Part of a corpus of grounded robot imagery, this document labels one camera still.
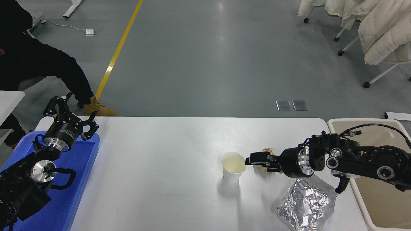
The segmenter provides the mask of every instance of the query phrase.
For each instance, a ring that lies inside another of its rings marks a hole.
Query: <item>caster wheel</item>
[[[364,84],[363,84],[363,87],[364,88],[369,88],[371,86],[371,84],[369,83],[369,82],[365,82]]]

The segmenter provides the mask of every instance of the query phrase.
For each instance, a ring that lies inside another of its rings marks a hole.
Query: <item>yellow line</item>
[[[118,54],[120,54],[121,48],[123,48],[123,44],[124,44],[124,42],[126,41],[126,38],[127,38],[127,36],[128,36],[128,33],[129,33],[130,29],[131,29],[131,26],[133,25],[133,22],[134,22],[134,20],[135,20],[135,18],[136,18],[136,16],[137,16],[137,13],[139,12],[139,9],[140,9],[142,3],[143,3],[143,0],[139,0],[139,3],[137,4],[136,9],[134,10],[133,15],[131,16],[131,19],[130,19],[127,27],[126,27],[126,30],[124,31],[124,34],[123,34],[123,36],[121,37],[120,42],[118,43],[117,49],[115,50],[114,55],[113,55],[113,57],[111,58],[110,64],[109,64],[109,66],[107,67],[106,73],[104,73],[103,79],[102,79],[102,81],[100,82],[99,88],[97,89],[97,92],[96,92],[96,94],[95,94],[95,96],[96,96],[97,99],[100,98],[100,95],[102,94],[102,91],[103,91],[104,87],[106,86],[107,80],[109,79],[109,76],[110,76],[110,74],[111,74],[111,70],[112,70],[113,67],[114,67],[114,64],[115,64],[115,62],[116,62],[116,60],[117,60]]]

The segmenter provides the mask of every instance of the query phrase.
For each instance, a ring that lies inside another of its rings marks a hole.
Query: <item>person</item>
[[[19,83],[34,76],[56,76],[84,106],[87,116],[117,116],[99,103],[76,59],[35,38],[24,35],[32,27],[32,17],[16,0],[0,0],[0,90],[17,90]],[[10,115],[0,129],[13,129],[5,140],[15,147],[23,137],[18,120]]]

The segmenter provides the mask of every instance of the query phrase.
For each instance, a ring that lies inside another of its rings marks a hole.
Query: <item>blue tray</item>
[[[45,133],[45,131],[34,131],[25,135],[1,171],[33,152],[32,141],[36,135]],[[51,197],[51,201],[25,221],[18,220],[14,225],[14,231],[70,230],[85,184],[97,156],[99,142],[100,137],[98,134],[94,134],[87,141],[83,141],[79,137],[69,152],[63,152],[61,157],[54,161],[59,168],[74,169],[76,171],[77,174],[73,184],[64,190],[50,189],[48,195]],[[64,185],[68,179],[68,174],[57,173],[54,183]]]

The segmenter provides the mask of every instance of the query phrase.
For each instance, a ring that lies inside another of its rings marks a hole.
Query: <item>gray floor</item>
[[[50,23],[34,31],[43,43],[75,57],[95,91],[138,3],[85,0],[69,19],[68,0],[19,3],[45,11]],[[389,64],[367,65],[355,38],[358,24],[339,42],[340,19],[323,7],[308,24],[297,17],[300,1],[144,0],[101,95],[119,116],[383,118],[385,111],[411,113],[411,65],[400,65],[369,89],[362,83]],[[66,94],[47,77],[25,91],[15,115],[34,129],[50,98]],[[276,100],[305,100],[308,111],[278,111]],[[70,102],[71,109],[83,115]],[[403,122],[411,131],[411,123]],[[9,155],[0,146],[3,159]]]

